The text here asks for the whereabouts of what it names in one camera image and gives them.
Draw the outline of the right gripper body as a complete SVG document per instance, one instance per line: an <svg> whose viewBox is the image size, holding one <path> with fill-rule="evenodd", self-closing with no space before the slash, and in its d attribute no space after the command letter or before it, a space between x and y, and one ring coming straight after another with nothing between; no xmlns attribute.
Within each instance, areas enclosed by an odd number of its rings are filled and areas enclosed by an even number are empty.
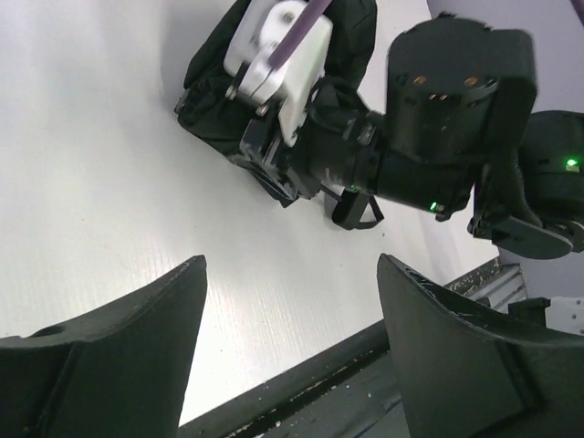
<svg viewBox="0 0 584 438"><path fill-rule="evenodd" d="M285 143L277 117L251 120L230 162L250 172L284 208L319 193L319 180L308 175L300 148Z"/></svg>

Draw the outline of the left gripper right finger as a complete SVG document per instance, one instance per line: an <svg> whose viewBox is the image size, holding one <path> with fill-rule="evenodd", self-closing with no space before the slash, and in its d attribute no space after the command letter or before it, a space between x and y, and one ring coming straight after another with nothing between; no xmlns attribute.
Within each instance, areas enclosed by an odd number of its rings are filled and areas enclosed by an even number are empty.
<svg viewBox="0 0 584 438"><path fill-rule="evenodd" d="M463 297L381 255L377 281L413 437L580 437L583 339Z"/></svg>

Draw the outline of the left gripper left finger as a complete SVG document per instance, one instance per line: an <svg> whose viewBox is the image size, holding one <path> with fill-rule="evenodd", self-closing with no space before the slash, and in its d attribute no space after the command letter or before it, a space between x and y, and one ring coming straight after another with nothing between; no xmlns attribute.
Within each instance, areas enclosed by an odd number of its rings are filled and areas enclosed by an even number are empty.
<svg viewBox="0 0 584 438"><path fill-rule="evenodd" d="M173 437L201 325L206 260L1 341L4 437Z"/></svg>

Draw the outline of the black folding umbrella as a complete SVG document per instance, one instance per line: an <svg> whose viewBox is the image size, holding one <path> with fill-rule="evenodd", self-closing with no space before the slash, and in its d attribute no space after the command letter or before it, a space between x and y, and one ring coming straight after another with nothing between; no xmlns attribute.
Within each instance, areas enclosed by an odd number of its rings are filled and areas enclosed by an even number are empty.
<svg viewBox="0 0 584 438"><path fill-rule="evenodd" d="M228 161L251 120L272 116L279 122L274 101L259 114L251 102L225 95L234 78L224 69L224 57L251 2L234 3L193 56L175 106L179 124ZM371 229L383 218L367 182L380 157L375 149L380 115L367 107L358 89L375 48L378 7L372 1L329 2L324 15L333 29L324 73L310 91L306 118L291 147L300 148L308 175L319 180L319 193L342 188L333 223L347 230Z"/></svg>

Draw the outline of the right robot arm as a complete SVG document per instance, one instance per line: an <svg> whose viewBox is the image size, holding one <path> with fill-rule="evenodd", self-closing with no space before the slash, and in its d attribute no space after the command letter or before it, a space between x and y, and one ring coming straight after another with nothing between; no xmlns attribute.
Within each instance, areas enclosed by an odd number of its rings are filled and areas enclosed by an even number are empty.
<svg viewBox="0 0 584 438"><path fill-rule="evenodd" d="M583 249L583 118L533 111L533 43L518 29L440 15L400 34L386 109L324 72L332 25L274 8L226 95L256 109L234 163L284 202L342 188L333 222L372 228L379 199L439 222L468 204L469 233L532 259Z"/></svg>

